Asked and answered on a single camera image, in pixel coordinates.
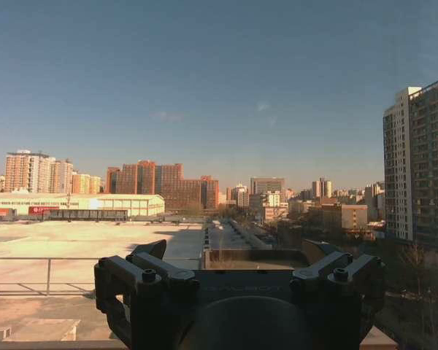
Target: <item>tall white building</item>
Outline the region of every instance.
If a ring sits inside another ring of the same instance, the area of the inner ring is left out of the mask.
[[[51,161],[48,155],[27,149],[8,153],[4,191],[26,188],[30,193],[49,192]]]
[[[409,95],[420,89],[407,87],[398,92],[394,105],[383,114],[386,231],[409,241],[413,239]]]

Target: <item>railing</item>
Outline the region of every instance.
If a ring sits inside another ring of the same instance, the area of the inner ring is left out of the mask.
[[[0,285],[16,285],[27,289],[29,292],[33,292],[36,295],[45,295],[49,296],[51,293],[53,295],[82,295],[86,293],[91,293],[92,289],[84,289],[78,287],[79,285],[91,285],[94,286],[94,281],[91,282],[50,282],[50,272],[52,267],[53,260],[92,260],[97,261],[97,257],[0,257],[0,260],[46,260],[47,261],[47,279],[45,282],[1,282]],[[45,284],[47,287],[45,290],[38,290],[35,288],[31,288],[29,285],[43,285]],[[50,285],[66,285],[71,287],[74,290],[50,290]],[[0,289],[0,295],[18,295],[23,291],[20,290],[2,290]]]
[[[54,260],[92,260],[96,262],[99,260],[98,257],[0,257],[0,260],[44,260],[47,261],[47,278],[45,282],[0,282],[0,286],[19,286],[20,288],[24,288],[24,290],[6,290],[0,289],[0,295],[41,295],[41,296],[49,296],[49,295],[85,295],[92,293],[94,290],[94,280],[88,282],[51,282],[50,273],[52,270],[52,261]],[[201,262],[201,256],[198,258],[164,258],[165,261],[179,261],[179,260],[190,260]],[[45,289],[37,289],[38,286],[45,285]],[[50,287],[53,285],[59,286],[68,286],[70,289],[65,290],[53,290]]]

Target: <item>billboard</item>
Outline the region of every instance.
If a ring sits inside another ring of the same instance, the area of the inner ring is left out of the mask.
[[[28,210],[29,215],[42,215],[48,213],[53,209],[59,209],[57,206],[30,206]]]
[[[11,214],[12,209],[8,209],[8,208],[0,208],[0,217],[5,217],[8,214]]]

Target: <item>low white building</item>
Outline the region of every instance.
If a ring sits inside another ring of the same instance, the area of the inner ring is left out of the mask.
[[[15,209],[28,215],[36,207],[49,209],[127,210],[128,216],[152,216],[164,213],[160,195],[66,195],[64,193],[0,193],[0,208]]]

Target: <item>blue sky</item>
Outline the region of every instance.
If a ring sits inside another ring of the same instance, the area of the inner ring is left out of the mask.
[[[0,1],[0,173],[24,148],[362,186],[394,93],[437,79],[438,0]]]

